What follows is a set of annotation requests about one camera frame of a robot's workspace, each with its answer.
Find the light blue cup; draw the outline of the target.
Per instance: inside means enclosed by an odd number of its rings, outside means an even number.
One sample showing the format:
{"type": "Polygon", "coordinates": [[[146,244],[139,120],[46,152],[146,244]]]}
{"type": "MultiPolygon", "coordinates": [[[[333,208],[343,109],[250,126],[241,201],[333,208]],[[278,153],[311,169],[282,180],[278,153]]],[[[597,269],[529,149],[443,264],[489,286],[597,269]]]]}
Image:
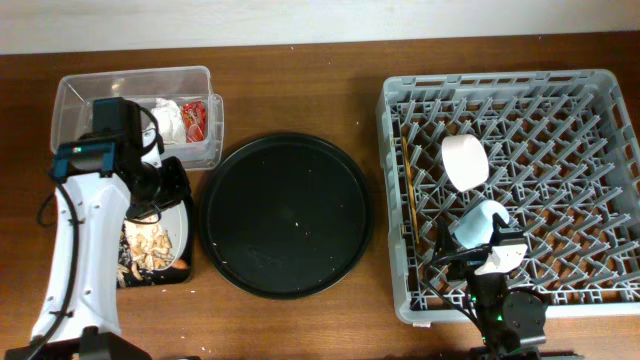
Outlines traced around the light blue cup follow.
{"type": "Polygon", "coordinates": [[[507,209],[497,201],[485,200],[464,215],[454,231],[457,242],[465,249],[488,244],[493,234],[493,216],[509,222],[507,209]]]}

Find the grey plate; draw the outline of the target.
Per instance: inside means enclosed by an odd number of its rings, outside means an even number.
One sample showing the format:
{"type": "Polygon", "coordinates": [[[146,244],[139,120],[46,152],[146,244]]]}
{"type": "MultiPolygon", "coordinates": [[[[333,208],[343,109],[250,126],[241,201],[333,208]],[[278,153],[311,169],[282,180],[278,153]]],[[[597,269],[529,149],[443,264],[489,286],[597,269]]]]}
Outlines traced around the grey plate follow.
{"type": "Polygon", "coordinates": [[[183,259],[183,256],[186,254],[189,235],[189,222],[184,202],[163,211],[160,217],[153,215],[144,220],[138,220],[132,223],[142,225],[159,224],[169,234],[176,259],[183,259]]]}

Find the white tissue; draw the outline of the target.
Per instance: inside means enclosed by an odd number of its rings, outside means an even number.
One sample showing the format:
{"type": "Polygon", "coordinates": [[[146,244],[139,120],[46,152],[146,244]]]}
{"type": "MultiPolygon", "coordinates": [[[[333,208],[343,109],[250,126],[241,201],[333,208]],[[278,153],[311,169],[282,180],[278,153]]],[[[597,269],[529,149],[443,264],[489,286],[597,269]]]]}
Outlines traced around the white tissue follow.
{"type": "Polygon", "coordinates": [[[156,99],[156,106],[151,109],[158,123],[163,142],[169,145],[186,143],[186,128],[182,120],[181,108],[173,100],[156,99]]]}

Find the rice and nut leftovers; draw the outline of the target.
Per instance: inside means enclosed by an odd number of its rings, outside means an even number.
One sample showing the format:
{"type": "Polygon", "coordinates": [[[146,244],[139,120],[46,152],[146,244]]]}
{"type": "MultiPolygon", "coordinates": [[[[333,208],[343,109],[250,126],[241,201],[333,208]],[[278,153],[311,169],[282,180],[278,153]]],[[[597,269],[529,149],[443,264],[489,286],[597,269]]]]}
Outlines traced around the rice and nut leftovers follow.
{"type": "Polygon", "coordinates": [[[176,259],[169,234],[159,224],[123,223],[117,265],[117,287],[155,284],[160,271],[176,259]]]}

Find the pink bowl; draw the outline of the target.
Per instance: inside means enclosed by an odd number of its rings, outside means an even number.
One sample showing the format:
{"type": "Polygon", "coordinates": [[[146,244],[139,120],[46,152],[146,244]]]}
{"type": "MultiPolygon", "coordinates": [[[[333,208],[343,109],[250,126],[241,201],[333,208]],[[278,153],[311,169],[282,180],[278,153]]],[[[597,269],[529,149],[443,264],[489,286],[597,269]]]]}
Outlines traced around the pink bowl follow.
{"type": "Polygon", "coordinates": [[[447,136],[442,141],[441,153],[445,172],[458,191],[468,191],[488,179],[488,157],[475,136],[447,136]]]}

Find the orange carrot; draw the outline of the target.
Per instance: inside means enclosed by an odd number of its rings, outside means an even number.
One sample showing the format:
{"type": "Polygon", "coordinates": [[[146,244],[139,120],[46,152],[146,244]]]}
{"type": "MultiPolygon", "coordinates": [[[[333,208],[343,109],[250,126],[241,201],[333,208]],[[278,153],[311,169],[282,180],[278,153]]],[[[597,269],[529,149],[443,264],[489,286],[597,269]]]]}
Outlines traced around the orange carrot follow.
{"type": "Polygon", "coordinates": [[[171,264],[171,267],[173,269],[176,270],[189,270],[190,269],[190,265],[183,259],[178,258],[176,260],[173,261],[173,263],[171,264]]]}

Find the red snack wrapper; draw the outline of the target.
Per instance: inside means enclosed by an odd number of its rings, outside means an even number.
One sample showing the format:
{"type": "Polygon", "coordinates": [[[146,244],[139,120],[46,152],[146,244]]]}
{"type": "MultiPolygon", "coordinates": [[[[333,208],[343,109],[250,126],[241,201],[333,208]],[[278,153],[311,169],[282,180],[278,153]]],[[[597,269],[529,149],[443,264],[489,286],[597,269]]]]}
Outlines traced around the red snack wrapper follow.
{"type": "Polygon", "coordinates": [[[201,142],[206,138],[207,113],[202,101],[195,101],[181,107],[188,143],[201,142]]]}

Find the wooden chopstick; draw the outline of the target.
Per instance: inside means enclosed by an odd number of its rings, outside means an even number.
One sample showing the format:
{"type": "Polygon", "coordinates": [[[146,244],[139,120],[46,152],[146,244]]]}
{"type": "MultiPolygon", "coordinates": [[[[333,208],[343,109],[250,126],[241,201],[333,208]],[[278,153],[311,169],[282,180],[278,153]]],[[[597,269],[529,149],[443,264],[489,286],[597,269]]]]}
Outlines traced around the wooden chopstick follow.
{"type": "Polygon", "coordinates": [[[413,237],[417,246],[420,243],[420,237],[418,234],[415,192],[413,187],[413,176],[412,176],[412,169],[411,169],[409,152],[408,152],[408,144],[407,144],[407,139],[404,135],[401,135],[401,143],[402,143],[403,161],[404,161],[404,167],[405,167],[405,173],[406,173],[406,182],[408,187],[409,209],[410,209],[410,215],[411,215],[413,237]]]}

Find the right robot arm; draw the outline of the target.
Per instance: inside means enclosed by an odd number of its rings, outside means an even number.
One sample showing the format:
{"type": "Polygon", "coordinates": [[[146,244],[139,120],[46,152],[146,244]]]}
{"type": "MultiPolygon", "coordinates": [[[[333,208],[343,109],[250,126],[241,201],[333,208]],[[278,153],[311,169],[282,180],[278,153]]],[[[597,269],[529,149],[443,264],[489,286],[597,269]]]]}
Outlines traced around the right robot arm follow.
{"type": "Polygon", "coordinates": [[[489,241],[471,249],[454,244],[444,221],[437,222],[437,240],[427,271],[447,268],[446,278],[464,280],[462,304],[452,307],[480,332],[483,345],[470,350],[471,359],[539,359],[546,342],[544,325],[549,306],[539,292],[509,287],[507,275],[527,252],[524,233],[495,214],[489,241]]]}

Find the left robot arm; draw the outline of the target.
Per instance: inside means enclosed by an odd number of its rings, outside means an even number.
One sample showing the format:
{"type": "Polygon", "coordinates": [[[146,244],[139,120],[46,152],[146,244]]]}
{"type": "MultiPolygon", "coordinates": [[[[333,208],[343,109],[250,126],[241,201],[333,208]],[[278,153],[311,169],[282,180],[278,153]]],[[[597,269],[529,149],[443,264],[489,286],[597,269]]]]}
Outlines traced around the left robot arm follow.
{"type": "Polygon", "coordinates": [[[57,225],[46,299],[28,346],[8,359],[146,359],[121,336],[116,299],[124,222],[161,217],[191,197],[177,157],[165,157],[150,110],[122,97],[98,99],[91,129],[58,146],[49,177],[57,225]]]}

